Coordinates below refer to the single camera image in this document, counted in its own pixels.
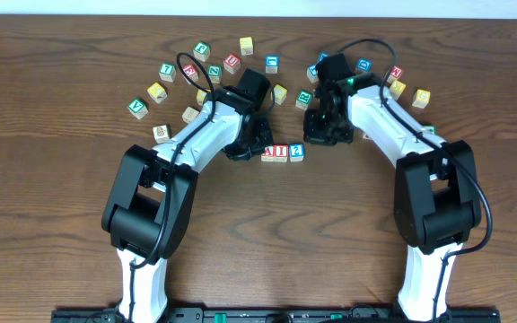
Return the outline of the blue 2 block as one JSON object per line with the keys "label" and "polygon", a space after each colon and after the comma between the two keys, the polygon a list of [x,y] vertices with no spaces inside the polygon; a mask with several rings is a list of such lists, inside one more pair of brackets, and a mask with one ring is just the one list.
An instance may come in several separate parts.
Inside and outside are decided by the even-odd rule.
{"label": "blue 2 block", "polygon": [[291,162],[301,162],[304,159],[305,151],[303,144],[289,145],[289,160]]}

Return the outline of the red A block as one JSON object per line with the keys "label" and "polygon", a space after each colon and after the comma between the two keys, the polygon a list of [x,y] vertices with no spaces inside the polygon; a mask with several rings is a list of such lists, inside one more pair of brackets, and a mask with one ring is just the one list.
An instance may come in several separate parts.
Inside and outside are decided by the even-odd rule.
{"label": "red A block", "polygon": [[275,159],[274,147],[272,145],[267,146],[265,151],[261,154],[261,160],[263,162],[271,162]]}

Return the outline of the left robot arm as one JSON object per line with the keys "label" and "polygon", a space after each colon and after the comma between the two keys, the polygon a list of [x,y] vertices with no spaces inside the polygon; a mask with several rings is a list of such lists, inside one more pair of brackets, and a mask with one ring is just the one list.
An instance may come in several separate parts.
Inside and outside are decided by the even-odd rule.
{"label": "left robot arm", "polygon": [[200,172],[218,153],[247,161],[273,144],[260,106],[270,82],[247,69],[234,86],[209,92],[199,114],[173,138],[123,155],[101,218],[123,268],[117,322],[157,322],[168,304],[167,261],[182,241]]}

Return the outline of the red I block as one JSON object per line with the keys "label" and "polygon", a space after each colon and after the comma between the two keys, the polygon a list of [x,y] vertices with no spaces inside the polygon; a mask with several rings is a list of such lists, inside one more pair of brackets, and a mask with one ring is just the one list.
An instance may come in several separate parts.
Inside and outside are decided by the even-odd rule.
{"label": "red I block", "polygon": [[286,144],[276,144],[274,148],[274,161],[287,162],[289,155],[289,146]]}

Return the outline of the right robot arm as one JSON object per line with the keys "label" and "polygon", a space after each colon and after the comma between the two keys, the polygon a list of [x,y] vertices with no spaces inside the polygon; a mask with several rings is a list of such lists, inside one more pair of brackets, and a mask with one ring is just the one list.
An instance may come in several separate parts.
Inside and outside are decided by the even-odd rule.
{"label": "right robot arm", "polygon": [[472,183],[476,166],[471,147],[430,133],[398,105],[376,74],[352,72],[344,54],[325,55],[313,68],[320,105],[305,112],[305,141],[351,143],[360,129],[395,169],[393,214],[407,243],[397,298],[400,316],[450,320],[445,296],[451,269],[482,217]]}

